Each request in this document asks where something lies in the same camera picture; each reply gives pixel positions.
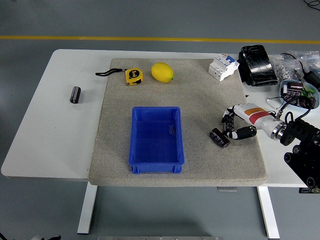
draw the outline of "yellow lemon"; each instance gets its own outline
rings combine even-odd
[[[158,62],[151,68],[151,74],[152,76],[162,83],[168,83],[174,78],[174,71],[172,68],[164,63],[164,62]]]

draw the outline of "table leg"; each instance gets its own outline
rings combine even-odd
[[[94,210],[98,186],[91,185],[89,182],[86,186],[81,217],[79,221],[78,234],[88,234],[91,224],[92,212]]]
[[[267,186],[258,186],[258,195],[260,199],[266,235],[268,239],[280,239],[278,226],[272,207],[271,198]]]

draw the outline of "metal bracket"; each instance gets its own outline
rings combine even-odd
[[[92,213],[94,210],[96,194],[98,186],[91,185],[90,182],[86,185],[86,191],[78,226],[78,234],[88,234],[91,224]]]
[[[219,192],[236,192],[237,187],[236,186],[218,186]]]
[[[272,207],[268,187],[258,186],[257,190],[260,199],[266,235],[268,239],[280,239],[276,217],[274,209]]]
[[[224,240],[217,236],[99,236],[98,240]]]

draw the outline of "blue crate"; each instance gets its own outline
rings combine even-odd
[[[132,108],[129,165],[134,174],[172,172],[185,163],[177,106]]]

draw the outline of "yellow tape measure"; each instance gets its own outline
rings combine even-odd
[[[142,83],[144,75],[139,68],[130,68],[125,71],[125,79],[129,86],[137,85]]]

